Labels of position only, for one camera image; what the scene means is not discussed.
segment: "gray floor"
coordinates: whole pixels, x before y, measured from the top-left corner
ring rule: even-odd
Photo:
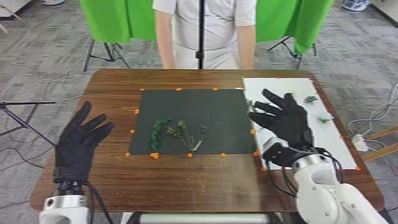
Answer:
[[[11,34],[0,32],[0,102],[43,99],[62,101],[80,96],[98,68],[123,67],[123,64],[94,61],[89,72],[82,73],[91,34],[76,0],[69,0],[60,8],[48,8],[37,2],[21,17],[23,21],[2,21]],[[286,50],[281,47],[268,52],[270,46],[272,43],[258,44],[256,67],[293,69],[295,61]],[[123,54],[133,68],[160,68],[155,43],[133,40],[124,45]],[[318,38],[318,56],[306,55],[302,70],[316,74],[347,124],[350,120],[366,117],[387,102],[389,90],[398,83],[398,29],[371,9],[350,13],[336,4]],[[76,101],[78,98],[39,108],[32,125],[52,140],[57,140]],[[12,107],[12,110],[27,116],[27,107]],[[393,108],[373,131],[398,125],[396,117],[398,110]],[[4,113],[0,124],[0,131],[16,126],[12,121],[7,123]],[[50,145],[34,137],[27,131],[0,137],[0,150],[14,147],[27,158],[39,155]],[[382,141],[393,143],[396,136]],[[50,153],[44,153],[32,162],[44,165],[48,156]],[[12,149],[2,150],[0,224],[37,223],[37,212],[30,210],[28,203],[9,206],[28,200],[41,175],[41,169],[25,163],[7,168],[20,162]],[[391,209],[398,206],[398,155],[370,162],[368,167],[386,197],[386,208]],[[398,210],[391,216],[398,222]]]

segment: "black glove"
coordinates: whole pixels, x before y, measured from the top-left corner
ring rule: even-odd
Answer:
[[[105,114],[101,114],[85,123],[85,125],[82,125],[89,113],[91,102],[85,102],[84,107],[66,126],[59,144],[55,146],[55,183],[64,181],[87,182],[89,180],[96,146],[107,138],[114,128],[114,123],[105,124],[98,128],[100,124],[107,120]]]
[[[256,102],[254,107],[265,113],[249,113],[252,121],[259,126],[275,133],[277,137],[288,141],[290,147],[313,147],[313,131],[307,126],[307,111],[297,105],[291,93],[284,94],[281,98],[268,89],[263,90],[265,98],[277,105]]]

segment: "wooden table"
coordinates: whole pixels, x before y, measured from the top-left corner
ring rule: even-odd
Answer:
[[[101,70],[96,72],[85,96],[94,111],[107,113],[116,123],[110,137],[98,147],[91,182],[98,187],[112,212],[293,212],[295,201],[274,188],[259,161],[252,155],[126,156],[130,130],[135,126],[135,109],[140,103],[140,89],[210,89],[243,87],[242,78],[311,78],[315,87],[336,119],[361,171],[345,172],[347,182],[359,188],[375,208],[384,208],[380,190],[364,162],[347,137],[345,128],[318,81],[309,72],[261,70]],[[30,198],[36,210],[55,191],[53,159],[46,164],[41,180]]]

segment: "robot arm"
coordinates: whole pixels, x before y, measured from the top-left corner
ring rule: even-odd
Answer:
[[[307,223],[387,224],[357,188],[339,183],[334,166],[322,154],[295,161],[293,172],[297,209]]]
[[[82,186],[89,185],[89,172],[96,146],[107,138],[114,124],[101,127],[107,116],[100,115],[89,122],[91,103],[85,102],[80,111],[66,126],[59,144],[55,146],[53,182],[57,183],[55,196],[46,199],[39,215],[41,224],[53,224],[62,219],[71,224],[87,223],[85,196]]]
[[[334,165],[323,149],[313,146],[313,131],[307,126],[307,111],[293,95],[279,97],[267,89],[263,96],[274,103],[254,103],[265,113],[249,113],[252,121],[279,138],[265,144],[263,158],[283,167],[293,168],[299,184],[297,208],[307,223],[387,224],[373,206],[355,189],[336,178]]]

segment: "white board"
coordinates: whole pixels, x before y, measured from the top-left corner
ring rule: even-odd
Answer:
[[[334,158],[339,160],[343,169],[355,169],[357,164],[352,158],[350,150],[345,145],[345,141],[341,139],[339,130],[334,122],[322,123],[318,118],[329,114],[325,104],[322,102],[311,79],[306,78],[247,78],[245,82],[245,98],[252,102],[267,102],[261,94],[263,89],[267,88],[281,97],[286,93],[293,93],[295,100],[299,105],[307,110],[307,122],[309,127],[313,129],[315,136],[315,146],[325,148],[332,153]],[[304,103],[304,100],[309,96],[316,96],[320,100],[315,101],[313,104]],[[252,126],[256,129],[256,142],[258,148],[263,149],[263,145],[268,139],[275,136],[272,131],[259,127],[259,125],[252,122]],[[272,164],[270,169],[281,169],[279,166]]]

